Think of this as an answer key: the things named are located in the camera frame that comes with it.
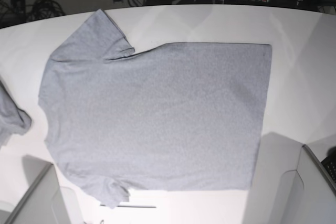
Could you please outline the grey T-shirt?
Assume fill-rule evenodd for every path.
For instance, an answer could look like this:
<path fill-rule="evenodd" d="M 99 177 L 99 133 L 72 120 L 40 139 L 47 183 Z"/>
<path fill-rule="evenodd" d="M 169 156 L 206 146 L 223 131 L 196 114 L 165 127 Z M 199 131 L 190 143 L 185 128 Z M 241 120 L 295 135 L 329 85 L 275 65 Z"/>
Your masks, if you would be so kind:
<path fill-rule="evenodd" d="M 49 57 L 39 89 L 62 174 L 114 208 L 129 190 L 248 190 L 272 47 L 176 42 L 136 53 L 99 10 Z"/>

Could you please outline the right white bin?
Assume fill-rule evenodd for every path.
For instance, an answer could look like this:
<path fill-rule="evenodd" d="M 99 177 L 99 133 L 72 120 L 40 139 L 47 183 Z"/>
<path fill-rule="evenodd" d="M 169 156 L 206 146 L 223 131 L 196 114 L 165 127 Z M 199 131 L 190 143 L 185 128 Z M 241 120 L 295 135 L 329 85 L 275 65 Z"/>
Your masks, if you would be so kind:
<path fill-rule="evenodd" d="M 335 223 L 335 183 L 308 145 L 260 148 L 243 223 Z"/>

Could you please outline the white bin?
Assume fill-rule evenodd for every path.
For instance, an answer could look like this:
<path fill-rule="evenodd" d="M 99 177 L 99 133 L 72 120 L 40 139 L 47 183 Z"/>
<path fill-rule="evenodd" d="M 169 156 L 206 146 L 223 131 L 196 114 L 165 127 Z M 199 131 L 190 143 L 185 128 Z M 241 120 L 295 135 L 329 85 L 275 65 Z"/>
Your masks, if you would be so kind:
<path fill-rule="evenodd" d="M 308 145 L 260 148 L 243 223 L 335 223 L 335 183 Z"/>
<path fill-rule="evenodd" d="M 1 223 L 84 223 L 75 192 L 60 186 L 54 165 L 30 162 L 31 184 L 16 205 L 1 201 Z"/>

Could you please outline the grey cloth pile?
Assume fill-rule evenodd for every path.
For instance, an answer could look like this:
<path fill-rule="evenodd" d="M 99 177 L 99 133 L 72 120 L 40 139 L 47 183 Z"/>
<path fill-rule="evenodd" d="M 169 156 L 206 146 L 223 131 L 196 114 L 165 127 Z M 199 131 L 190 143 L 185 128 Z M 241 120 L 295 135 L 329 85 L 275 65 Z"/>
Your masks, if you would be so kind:
<path fill-rule="evenodd" d="M 30 116 L 17 106 L 1 80 L 1 147 L 12 135 L 26 134 L 31 124 Z"/>

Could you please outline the left white bin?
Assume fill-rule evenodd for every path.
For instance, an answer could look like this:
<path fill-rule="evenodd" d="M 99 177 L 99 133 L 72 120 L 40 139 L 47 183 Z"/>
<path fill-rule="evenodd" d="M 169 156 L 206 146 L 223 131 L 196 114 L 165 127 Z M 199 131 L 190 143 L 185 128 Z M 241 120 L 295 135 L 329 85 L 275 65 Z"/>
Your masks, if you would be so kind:
<path fill-rule="evenodd" d="M 30 162 L 31 184 L 16 205 L 1 201 L 1 223 L 84 223 L 75 192 L 60 186 L 54 165 Z"/>

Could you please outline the black keyboard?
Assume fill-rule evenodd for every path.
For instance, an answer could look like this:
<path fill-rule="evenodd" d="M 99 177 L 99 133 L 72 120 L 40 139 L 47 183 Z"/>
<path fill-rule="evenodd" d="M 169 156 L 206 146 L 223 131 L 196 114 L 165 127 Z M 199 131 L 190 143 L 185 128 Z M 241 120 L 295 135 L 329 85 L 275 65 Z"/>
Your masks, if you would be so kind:
<path fill-rule="evenodd" d="M 336 182 L 335 155 L 326 157 L 321 164 L 326 169 L 332 180 Z"/>

